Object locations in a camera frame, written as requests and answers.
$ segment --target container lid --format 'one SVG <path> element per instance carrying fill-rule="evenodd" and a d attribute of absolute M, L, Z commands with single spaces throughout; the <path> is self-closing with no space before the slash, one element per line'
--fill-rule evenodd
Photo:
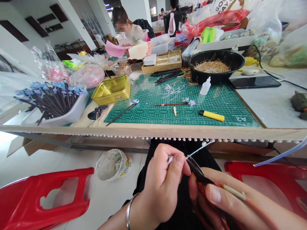
<path fill-rule="evenodd" d="M 143 59 L 144 65 L 155 65 L 156 61 L 157 61 L 157 54 L 148 55 Z"/>

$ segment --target fingernail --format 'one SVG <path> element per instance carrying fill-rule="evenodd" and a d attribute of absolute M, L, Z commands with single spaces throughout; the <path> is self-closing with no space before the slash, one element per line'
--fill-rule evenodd
<path fill-rule="evenodd" d="M 214 203 L 220 203 L 222 200 L 222 195 L 215 185 L 210 185 L 210 198 Z"/>
<path fill-rule="evenodd" d="M 175 159 L 175 162 L 179 165 L 183 165 L 185 162 L 185 156 L 180 155 L 180 154 L 175 155 L 174 159 Z"/>

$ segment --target yellow tin box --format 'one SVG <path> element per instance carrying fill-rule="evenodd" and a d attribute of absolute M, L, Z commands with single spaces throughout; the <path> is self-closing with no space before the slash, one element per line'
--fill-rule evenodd
<path fill-rule="evenodd" d="M 130 97 L 131 84 L 127 75 L 102 81 L 92 95 L 99 106 L 126 100 Z"/>

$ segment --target smartphone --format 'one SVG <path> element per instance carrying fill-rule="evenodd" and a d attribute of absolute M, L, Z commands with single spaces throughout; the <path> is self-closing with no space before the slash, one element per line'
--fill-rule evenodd
<path fill-rule="evenodd" d="M 279 87 L 281 84 L 271 76 L 229 79 L 235 89 Z"/>

